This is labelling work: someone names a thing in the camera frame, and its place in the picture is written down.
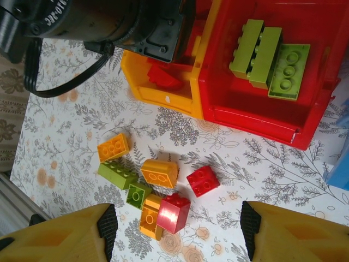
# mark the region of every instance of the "leaf pattern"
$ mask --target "leaf pattern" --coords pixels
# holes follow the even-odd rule
[[[113,262],[249,261],[239,222],[243,200],[348,224],[349,193],[322,179],[340,155],[341,148],[335,145],[344,142],[348,131],[335,125],[344,113],[337,98],[329,105],[314,141],[301,151],[137,101],[121,71],[121,56],[122,50],[117,49],[100,72],[67,94],[29,98],[11,180],[51,217],[113,203],[119,224]],[[45,40],[38,88],[63,84],[96,57],[80,42]],[[8,74],[16,77],[15,72]],[[17,105],[0,102],[0,110],[9,106],[19,110]],[[3,141],[19,133],[10,124],[0,121]],[[136,172],[153,194],[163,197],[178,192],[190,199],[186,226],[177,234],[164,232],[161,241],[155,241],[140,233],[141,211],[126,203],[127,190],[119,190],[98,174],[97,146],[119,133],[127,136],[129,153],[117,162]],[[147,159],[177,162],[177,186],[146,184],[141,167]],[[220,186],[196,198],[186,177],[206,165]]]
[[[20,75],[17,69],[10,68],[0,74],[0,87],[6,94],[15,92],[24,92],[23,75]]]

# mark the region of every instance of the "red plastic toy box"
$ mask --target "red plastic toy box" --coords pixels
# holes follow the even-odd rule
[[[248,19],[282,27],[284,43],[310,44],[296,102],[234,77],[228,65]],[[223,0],[199,77],[204,119],[305,150],[338,84],[349,40],[349,0]]]

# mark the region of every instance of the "red plastic piece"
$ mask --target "red plastic piece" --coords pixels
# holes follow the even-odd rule
[[[270,99],[229,70],[248,19],[282,27],[284,43],[311,45],[296,102]],[[337,84],[348,25],[348,0],[222,1],[199,77],[204,119],[307,149]]]
[[[172,75],[168,74],[165,70],[161,69],[157,65],[152,65],[148,72],[149,82],[156,84],[159,88],[165,90],[178,90],[181,89],[184,83]]]
[[[194,173],[187,176],[186,179],[197,198],[220,186],[210,166],[204,166],[196,170]]]
[[[196,19],[206,19],[212,5],[212,0],[196,1]]]
[[[169,195],[162,199],[157,225],[175,234],[185,227],[188,218],[190,201],[178,194]]]

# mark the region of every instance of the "black rubber pad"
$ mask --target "black rubber pad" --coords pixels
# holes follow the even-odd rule
[[[116,230],[118,230],[118,220],[116,218],[115,207],[113,204],[110,204],[108,209],[98,220],[97,227],[100,237],[105,239],[104,252],[107,261],[110,261],[114,249]]]
[[[0,251],[9,246],[15,239],[13,237],[6,237],[0,240]]]
[[[253,256],[255,255],[255,234],[258,234],[260,231],[261,219],[262,217],[247,201],[242,202],[240,224],[250,261],[253,260]]]
[[[34,214],[34,215],[32,215],[31,220],[29,221],[29,226],[37,225],[37,224],[40,224],[40,223],[45,222],[45,221],[46,221],[46,219],[43,218],[41,215]]]

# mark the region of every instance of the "blue object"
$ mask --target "blue object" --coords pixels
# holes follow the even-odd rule
[[[345,101],[344,105],[347,106],[348,110],[349,99]],[[337,125],[349,128],[348,111],[337,121]],[[323,179],[331,186],[349,190],[349,134],[344,142],[341,157],[330,172],[325,172],[323,174]]]
[[[336,124],[340,127],[349,128],[349,98],[343,103],[346,106],[344,115],[337,120]]]
[[[341,157],[330,172],[323,174],[323,179],[331,186],[349,190],[349,136],[345,140]]]

